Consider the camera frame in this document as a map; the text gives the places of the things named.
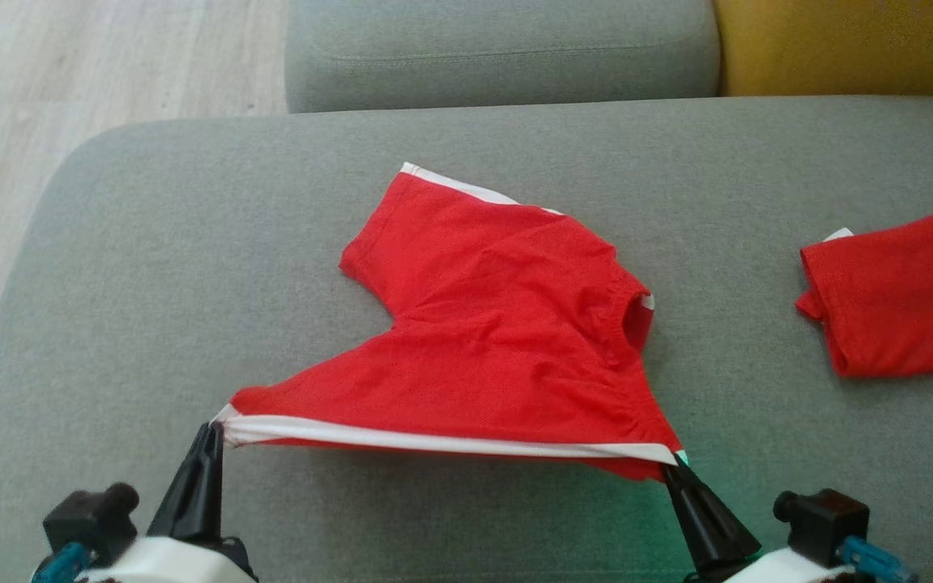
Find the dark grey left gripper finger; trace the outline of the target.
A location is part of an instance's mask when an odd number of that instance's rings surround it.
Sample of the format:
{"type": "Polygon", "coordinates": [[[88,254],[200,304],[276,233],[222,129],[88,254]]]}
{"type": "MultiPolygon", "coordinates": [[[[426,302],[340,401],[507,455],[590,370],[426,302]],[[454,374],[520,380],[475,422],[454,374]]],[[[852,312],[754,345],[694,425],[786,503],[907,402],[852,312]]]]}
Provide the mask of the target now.
{"type": "Polygon", "coordinates": [[[221,538],[224,436],[221,424],[203,424],[199,435],[199,538],[221,538]]]}
{"type": "Polygon", "coordinates": [[[215,425],[201,424],[160,502],[148,534],[182,542],[215,540],[215,425]]]}

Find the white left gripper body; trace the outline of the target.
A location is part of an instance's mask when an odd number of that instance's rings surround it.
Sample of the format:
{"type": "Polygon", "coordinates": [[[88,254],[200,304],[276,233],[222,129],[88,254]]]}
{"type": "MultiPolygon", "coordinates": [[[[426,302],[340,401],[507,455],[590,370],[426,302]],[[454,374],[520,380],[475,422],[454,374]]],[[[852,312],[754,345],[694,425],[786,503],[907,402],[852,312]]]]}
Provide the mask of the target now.
{"type": "Polygon", "coordinates": [[[138,538],[108,567],[79,573],[79,582],[257,582],[245,546],[237,538],[215,543],[138,538]]]}

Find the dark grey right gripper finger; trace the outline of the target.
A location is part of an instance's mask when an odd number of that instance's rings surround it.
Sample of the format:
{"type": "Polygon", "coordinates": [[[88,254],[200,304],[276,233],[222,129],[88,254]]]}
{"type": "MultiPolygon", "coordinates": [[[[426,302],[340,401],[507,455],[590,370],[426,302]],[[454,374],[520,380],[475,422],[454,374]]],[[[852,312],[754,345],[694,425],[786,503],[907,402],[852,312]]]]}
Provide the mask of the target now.
{"type": "Polygon", "coordinates": [[[761,543],[752,535],[751,531],[741,523],[733,512],[729,509],[722,499],[714,494],[712,509],[716,519],[718,519],[719,528],[721,528],[723,546],[722,560],[728,556],[751,556],[761,550],[761,543]]]}
{"type": "Polygon", "coordinates": [[[714,578],[726,549],[714,514],[714,494],[691,471],[664,471],[662,476],[697,575],[714,578]]]}

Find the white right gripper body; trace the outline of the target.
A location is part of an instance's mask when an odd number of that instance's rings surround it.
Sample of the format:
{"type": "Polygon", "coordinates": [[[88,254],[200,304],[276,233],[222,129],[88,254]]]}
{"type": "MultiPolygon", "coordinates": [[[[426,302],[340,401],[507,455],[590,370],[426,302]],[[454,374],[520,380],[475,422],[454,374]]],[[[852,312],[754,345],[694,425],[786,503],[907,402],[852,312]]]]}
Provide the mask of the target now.
{"type": "Polygon", "coordinates": [[[837,582],[855,575],[855,567],[837,555],[828,560],[795,547],[751,556],[728,556],[699,565],[684,582],[837,582]]]}

